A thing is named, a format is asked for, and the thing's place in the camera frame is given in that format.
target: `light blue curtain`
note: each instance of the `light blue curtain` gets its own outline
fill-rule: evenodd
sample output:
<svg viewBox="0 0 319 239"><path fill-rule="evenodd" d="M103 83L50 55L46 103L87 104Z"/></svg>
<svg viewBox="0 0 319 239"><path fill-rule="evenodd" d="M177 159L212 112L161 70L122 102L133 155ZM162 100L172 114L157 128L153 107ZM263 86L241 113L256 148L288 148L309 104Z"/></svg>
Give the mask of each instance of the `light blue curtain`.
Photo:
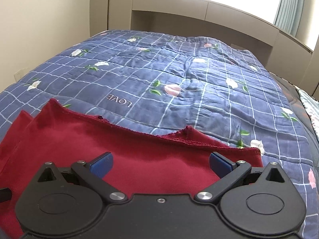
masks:
<svg viewBox="0 0 319 239"><path fill-rule="evenodd" d="M296 36L304 0L280 0L274 25Z"/></svg>

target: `beige wall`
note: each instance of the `beige wall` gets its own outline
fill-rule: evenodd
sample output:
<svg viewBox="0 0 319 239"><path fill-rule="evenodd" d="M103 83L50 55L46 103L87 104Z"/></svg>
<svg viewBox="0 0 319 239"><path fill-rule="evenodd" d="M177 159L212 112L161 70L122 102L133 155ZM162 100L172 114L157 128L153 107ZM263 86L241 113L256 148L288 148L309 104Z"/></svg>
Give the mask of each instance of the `beige wall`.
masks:
<svg viewBox="0 0 319 239"><path fill-rule="evenodd" d="M90 35L107 30L108 0L90 0Z"/></svg>
<svg viewBox="0 0 319 239"><path fill-rule="evenodd" d="M0 0L0 91L89 37L89 0Z"/></svg>
<svg viewBox="0 0 319 239"><path fill-rule="evenodd" d="M304 0L301 19L296 34L296 38L302 43L307 42L308 32L311 24L311 17L314 10L315 0Z"/></svg>
<svg viewBox="0 0 319 239"><path fill-rule="evenodd" d="M300 88L312 95L319 83L319 38L315 47L310 63L306 69L303 79L300 83Z"/></svg>
<svg viewBox="0 0 319 239"><path fill-rule="evenodd" d="M108 0L108 29L130 29L133 0Z"/></svg>

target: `quilted bedspread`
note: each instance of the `quilted bedspread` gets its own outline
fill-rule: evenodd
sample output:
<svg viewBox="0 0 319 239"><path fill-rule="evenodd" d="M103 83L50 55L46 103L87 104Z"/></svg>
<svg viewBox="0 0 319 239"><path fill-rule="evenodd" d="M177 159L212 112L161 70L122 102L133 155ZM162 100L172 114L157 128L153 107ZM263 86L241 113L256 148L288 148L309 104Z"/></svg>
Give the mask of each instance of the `quilted bedspread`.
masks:
<svg viewBox="0 0 319 239"><path fill-rule="evenodd" d="M0 140L24 109L56 98L71 110L162 135L191 125L281 164L307 205L304 238L318 238L312 157L300 121L249 51L208 37L131 30L99 33L49 59L0 93Z"/></svg>

